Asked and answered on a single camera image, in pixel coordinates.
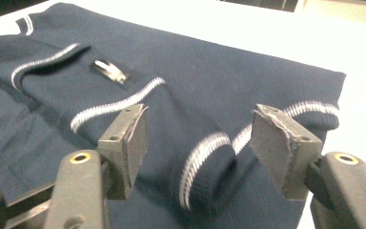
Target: white stripe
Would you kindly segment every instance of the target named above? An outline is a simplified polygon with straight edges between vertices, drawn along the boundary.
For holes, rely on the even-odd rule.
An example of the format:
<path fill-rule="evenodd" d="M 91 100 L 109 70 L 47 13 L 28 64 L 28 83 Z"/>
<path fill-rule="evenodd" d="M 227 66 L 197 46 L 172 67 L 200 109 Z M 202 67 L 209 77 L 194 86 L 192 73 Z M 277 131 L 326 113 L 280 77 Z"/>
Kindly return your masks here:
<path fill-rule="evenodd" d="M 321 103 L 318 101 L 303 101 L 289 106 L 283 110 L 288 116 L 294 117 L 308 112 L 320 112 L 323 114 L 335 115 L 339 113 L 337 107 L 333 104 Z M 246 126 L 233 140 L 233 148 L 238 155 L 245 145 L 252 138 L 252 124 Z M 223 145 L 229 145 L 230 140 L 224 133 L 215 133 L 205 137 L 201 140 L 196 147 L 192 150 L 189 158 L 186 160 L 186 165 L 183 170 L 183 175 L 180 180 L 179 187 L 179 202 L 180 205 L 188 210 L 190 207 L 190 195 L 194 179 L 198 170 L 204 161 L 212 154 L 217 148 Z"/>
<path fill-rule="evenodd" d="M 339 110 L 333 104 L 318 101 L 303 101 L 287 107 L 283 112 L 290 117 L 295 117 L 308 112 L 319 112 L 338 116 Z"/>
<path fill-rule="evenodd" d="M 26 68 L 30 68 L 30 67 L 34 67 L 34 66 L 38 66 L 38 65 L 41 65 L 41 64 L 46 64 L 46 63 L 49 63 L 49 62 L 52 62 L 53 60 L 55 59 L 58 59 L 60 58 L 61 56 L 65 55 L 67 52 L 71 51 L 72 49 L 74 49 L 75 47 L 77 47 L 79 44 L 72 44 L 70 46 L 68 46 L 67 48 L 65 48 L 64 50 L 62 50 L 61 52 L 58 52 L 56 53 L 55 55 L 51 56 L 51 57 L 48 57 L 46 59 L 42 59 L 42 60 L 36 60 L 36 61 L 32 61 L 32 62 L 29 62 L 29 63 L 26 63 L 26 64 L 23 64 L 19 67 L 17 67 L 15 70 L 13 70 L 13 72 L 11 72 L 11 75 L 10 75 L 10 82 L 11 82 L 11 85 L 13 86 L 13 88 L 15 88 L 16 90 L 20 91 L 16 85 L 14 84 L 14 77 L 16 77 L 16 75 L 26 69 Z"/>
<path fill-rule="evenodd" d="M 141 91 L 138 93 L 115 103 L 104 104 L 92 108 L 88 108 L 77 114 L 71 121 L 71 129 L 76 133 L 80 126 L 82 126 L 89 119 L 104 115 L 108 113 L 119 112 L 131 105 L 134 105 L 144 99 L 156 86 L 165 84 L 165 80 L 161 77 L 157 77 L 149 82 Z"/>
<path fill-rule="evenodd" d="M 318 101 L 303 101 L 295 103 L 283 110 L 290 117 L 305 114 L 308 112 L 319 112 L 323 114 L 330 114 L 338 116 L 339 109 L 333 104 L 322 103 Z M 234 151 L 238 155 L 245 145 L 252 138 L 252 124 L 246 126 L 239 135 L 233 140 Z"/>
<path fill-rule="evenodd" d="M 34 31 L 34 27 L 32 25 L 31 18 L 28 15 L 25 16 L 24 18 L 25 18 L 26 24 L 28 25 L 28 31 L 26 32 L 26 35 L 31 35 Z"/>
<path fill-rule="evenodd" d="M 190 193 L 201 165 L 216 149 L 230 144 L 230 139 L 225 133 L 215 133 L 205 137 L 191 151 L 186 161 L 179 187 L 179 202 L 183 208 L 191 210 Z"/>
<path fill-rule="evenodd" d="M 233 140 L 234 152 L 238 155 L 252 138 L 252 124 L 246 126 Z"/>

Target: fabric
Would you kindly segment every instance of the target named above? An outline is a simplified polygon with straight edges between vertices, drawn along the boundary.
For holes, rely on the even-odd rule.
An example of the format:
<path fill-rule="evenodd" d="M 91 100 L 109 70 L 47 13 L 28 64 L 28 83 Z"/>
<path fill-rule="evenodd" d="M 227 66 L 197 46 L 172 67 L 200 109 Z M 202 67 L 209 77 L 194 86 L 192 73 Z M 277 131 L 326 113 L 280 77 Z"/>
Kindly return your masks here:
<path fill-rule="evenodd" d="M 93 149 L 122 109 L 147 112 L 149 151 L 117 228 L 295 228 L 304 202 L 275 189 L 248 142 L 253 108 L 284 110 L 322 140 L 344 73 L 245 52 L 57 4 L 0 36 L 0 189 L 9 199 Z M 105 59 L 130 76 L 110 81 Z"/>

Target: bolt hole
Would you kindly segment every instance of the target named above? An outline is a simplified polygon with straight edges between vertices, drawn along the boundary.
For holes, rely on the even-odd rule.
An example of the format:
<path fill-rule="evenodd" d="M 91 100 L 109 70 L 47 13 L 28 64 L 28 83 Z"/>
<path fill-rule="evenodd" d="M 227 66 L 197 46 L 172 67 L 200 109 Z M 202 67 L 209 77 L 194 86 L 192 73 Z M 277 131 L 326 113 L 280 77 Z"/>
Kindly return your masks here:
<path fill-rule="evenodd" d="M 347 160 L 347 161 L 353 161 L 351 158 L 349 158 L 348 156 L 341 156 L 340 157 L 342 160 Z"/>
<path fill-rule="evenodd" d="M 79 153 L 71 158 L 72 164 L 82 164 L 91 159 L 91 154 L 89 153 Z"/>
<path fill-rule="evenodd" d="M 301 139 L 305 141 L 310 141 L 310 139 L 307 136 L 302 136 Z"/>
<path fill-rule="evenodd" d="M 65 229 L 77 229 L 80 226 L 82 226 L 84 220 L 80 216 L 74 216 L 67 219 L 67 221 L 64 223 Z"/>
<path fill-rule="evenodd" d="M 358 164 L 358 159 L 355 158 L 354 156 L 350 156 L 350 155 L 346 155 L 346 154 L 336 154 L 335 158 L 344 164 L 349 164 L 349 165 Z"/>
<path fill-rule="evenodd" d="M 76 160 L 76 161 L 81 161 L 81 160 L 84 160 L 84 159 L 86 159 L 86 156 L 84 156 L 84 155 L 76 156 L 76 157 L 75 157 L 75 160 Z"/>

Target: white surface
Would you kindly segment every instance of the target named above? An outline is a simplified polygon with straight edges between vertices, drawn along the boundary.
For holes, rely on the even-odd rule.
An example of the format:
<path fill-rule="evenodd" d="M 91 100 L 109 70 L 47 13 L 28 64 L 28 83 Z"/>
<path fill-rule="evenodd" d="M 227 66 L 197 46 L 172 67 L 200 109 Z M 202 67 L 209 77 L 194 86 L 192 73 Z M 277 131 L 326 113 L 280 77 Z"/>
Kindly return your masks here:
<path fill-rule="evenodd" d="M 15 19 L 54 2 L 0 17 L 0 33 L 19 32 Z M 68 2 L 139 25 L 345 72 L 340 127 L 329 132 L 323 152 L 342 151 L 366 161 L 366 24 L 208 0 Z M 298 228 L 313 228 L 309 204 Z"/>
<path fill-rule="evenodd" d="M 366 23 L 366 1 L 361 0 L 299 0 L 295 11 Z"/>

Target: brass screw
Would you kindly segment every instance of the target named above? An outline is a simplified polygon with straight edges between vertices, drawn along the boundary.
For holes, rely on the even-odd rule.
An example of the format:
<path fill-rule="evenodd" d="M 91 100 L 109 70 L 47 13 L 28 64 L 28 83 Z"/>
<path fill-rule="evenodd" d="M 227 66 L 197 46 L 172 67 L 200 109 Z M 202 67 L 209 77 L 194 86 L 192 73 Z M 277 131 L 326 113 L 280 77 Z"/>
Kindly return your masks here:
<path fill-rule="evenodd" d="M 91 154 L 88 154 L 88 153 L 79 153 L 79 154 L 73 156 L 70 159 L 70 162 L 72 164 L 82 164 L 82 163 L 85 163 L 88 160 L 90 160 L 91 157 L 92 157 Z"/>
<path fill-rule="evenodd" d="M 344 163 L 344 164 L 349 164 L 349 165 L 357 165 L 358 164 L 358 160 L 357 158 L 355 158 L 354 156 L 351 155 L 347 155 L 347 154 L 336 154 L 335 158 Z"/>

